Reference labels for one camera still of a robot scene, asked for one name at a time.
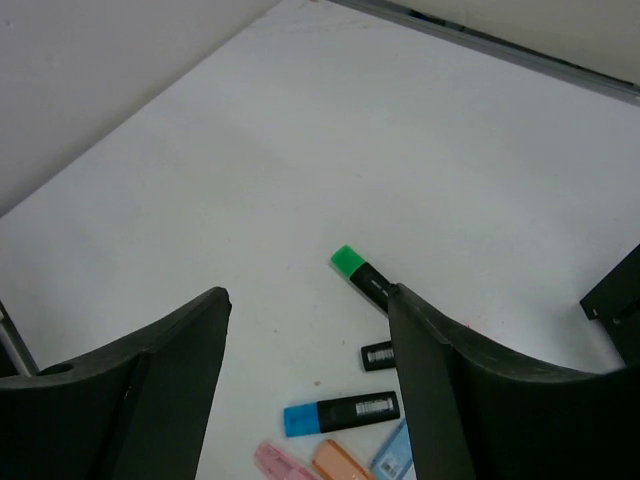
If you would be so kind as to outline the green cap black highlighter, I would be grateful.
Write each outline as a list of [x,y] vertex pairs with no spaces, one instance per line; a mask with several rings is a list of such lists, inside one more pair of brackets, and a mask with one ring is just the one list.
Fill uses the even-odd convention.
[[349,245],[331,256],[332,266],[384,314],[392,283]]

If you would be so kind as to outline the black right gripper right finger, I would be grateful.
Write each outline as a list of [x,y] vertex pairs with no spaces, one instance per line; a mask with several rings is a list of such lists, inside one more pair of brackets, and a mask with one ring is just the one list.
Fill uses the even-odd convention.
[[389,327],[421,479],[635,479],[639,370],[594,374],[517,352],[404,285]]

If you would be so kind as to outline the blue cap black highlighter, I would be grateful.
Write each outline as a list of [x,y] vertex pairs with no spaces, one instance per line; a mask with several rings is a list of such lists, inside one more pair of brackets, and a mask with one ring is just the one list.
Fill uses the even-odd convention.
[[286,407],[287,438],[324,434],[397,420],[400,405],[395,391],[340,397]]

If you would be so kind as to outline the pastel blue highlighter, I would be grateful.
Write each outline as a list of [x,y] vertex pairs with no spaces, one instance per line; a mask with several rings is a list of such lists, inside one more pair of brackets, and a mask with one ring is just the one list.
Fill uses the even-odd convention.
[[407,421],[403,419],[382,444],[371,462],[376,479],[403,479],[413,466]]

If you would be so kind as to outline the pastel orange highlighter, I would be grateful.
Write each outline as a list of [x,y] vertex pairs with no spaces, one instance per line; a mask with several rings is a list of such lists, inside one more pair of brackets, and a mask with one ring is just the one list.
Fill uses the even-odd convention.
[[363,467],[336,441],[323,441],[315,450],[311,464],[322,479],[373,480],[373,474]]

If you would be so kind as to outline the pastel pink highlighter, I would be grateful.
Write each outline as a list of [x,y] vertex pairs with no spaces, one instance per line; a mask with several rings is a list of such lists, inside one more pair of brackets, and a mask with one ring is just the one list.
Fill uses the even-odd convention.
[[255,466],[266,479],[317,480],[319,476],[306,464],[269,441],[262,442],[253,455]]

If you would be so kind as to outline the pink cap black highlighter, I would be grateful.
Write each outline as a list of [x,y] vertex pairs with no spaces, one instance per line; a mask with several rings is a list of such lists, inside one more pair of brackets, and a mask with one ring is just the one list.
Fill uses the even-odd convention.
[[360,349],[361,363],[365,372],[373,372],[396,367],[391,341],[363,346]]

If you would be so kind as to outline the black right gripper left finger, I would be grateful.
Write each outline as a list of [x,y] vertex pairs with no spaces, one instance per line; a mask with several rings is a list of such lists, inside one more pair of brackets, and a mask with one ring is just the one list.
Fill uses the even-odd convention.
[[231,309],[214,287],[91,352],[3,377],[2,478],[194,478]]

